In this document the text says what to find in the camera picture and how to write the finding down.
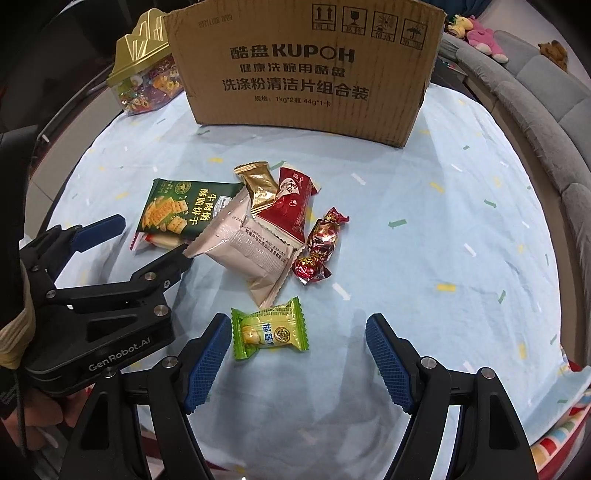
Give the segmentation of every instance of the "blue curtain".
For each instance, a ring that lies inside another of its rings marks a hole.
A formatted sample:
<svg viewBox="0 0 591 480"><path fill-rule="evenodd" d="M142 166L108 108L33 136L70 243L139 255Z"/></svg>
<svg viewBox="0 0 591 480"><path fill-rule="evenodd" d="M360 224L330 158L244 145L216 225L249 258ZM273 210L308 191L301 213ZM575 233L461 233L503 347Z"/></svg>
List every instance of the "blue curtain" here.
<svg viewBox="0 0 591 480"><path fill-rule="evenodd" d="M423 2L445 10L447 16L451 18L454 15L478 17L491 3L491 0L423 0Z"/></svg>

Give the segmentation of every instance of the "red snack package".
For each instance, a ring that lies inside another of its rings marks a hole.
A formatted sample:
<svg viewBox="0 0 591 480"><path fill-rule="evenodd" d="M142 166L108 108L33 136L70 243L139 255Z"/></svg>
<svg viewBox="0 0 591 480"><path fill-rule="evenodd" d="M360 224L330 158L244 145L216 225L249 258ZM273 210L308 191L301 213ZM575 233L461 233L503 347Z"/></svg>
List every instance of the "red snack package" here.
<svg viewBox="0 0 591 480"><path fill-rule="evenodd" d="M308 175L292 166L282 166L275 203L257 213L255 219L285 243L300 248L306 241L304 224L308 200L316 193L318 189Z"/></svg>
<svg viewBox="0 0 591 480"><path fill-rule="evenodd" d="M324 263L335 251L340 224L348 221L349 217L342 216L335 207L332 207L324 218L316 221L306 243L310 256L298 258L291 267L304 285L308 282L324 280L332 275Z"/></svg>

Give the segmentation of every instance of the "gray sofa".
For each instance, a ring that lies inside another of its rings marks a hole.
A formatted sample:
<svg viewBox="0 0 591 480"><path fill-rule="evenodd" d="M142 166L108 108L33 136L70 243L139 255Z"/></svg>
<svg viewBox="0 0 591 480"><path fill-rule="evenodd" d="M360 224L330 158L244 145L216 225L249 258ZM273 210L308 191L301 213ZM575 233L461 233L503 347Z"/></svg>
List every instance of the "gray sofa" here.
<svg viewBox="0 0 591 480"><path fill-rule="evenodd" d="M591 364L591 91L534 47L504 31L500 65L443 34L441 57L492 114L540 199L558 265L561 341L570 359Z"/></svg>

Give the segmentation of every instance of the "plastic container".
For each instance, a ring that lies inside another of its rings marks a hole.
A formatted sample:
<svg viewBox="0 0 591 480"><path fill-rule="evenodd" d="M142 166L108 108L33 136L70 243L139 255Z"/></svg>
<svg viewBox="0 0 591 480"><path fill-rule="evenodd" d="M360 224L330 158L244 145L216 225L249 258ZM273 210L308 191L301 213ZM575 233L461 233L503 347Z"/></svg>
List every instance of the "plastic container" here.
<svg viewBox="0 0 591 480"><path fill-rule="evenodd" d="M128 115L156 110L183 91L163 15L151 8L140 16L132 33L117 41L107 85Z"/></svg>

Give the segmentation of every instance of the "colorful striped fabric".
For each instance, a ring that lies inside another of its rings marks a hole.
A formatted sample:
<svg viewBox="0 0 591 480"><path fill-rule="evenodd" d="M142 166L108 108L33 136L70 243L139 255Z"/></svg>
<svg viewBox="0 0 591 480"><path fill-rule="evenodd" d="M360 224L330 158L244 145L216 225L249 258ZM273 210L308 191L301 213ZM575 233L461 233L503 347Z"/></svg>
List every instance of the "colorful striped fabric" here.
<svg viewBox="0 0 591 480"><path fill-rule="evenodd" d="M560 419L546 435L531 446L537 471L541 471L560 451L578 426L583 423L591 408L591 388L588 388L580 400Z"/></svg>

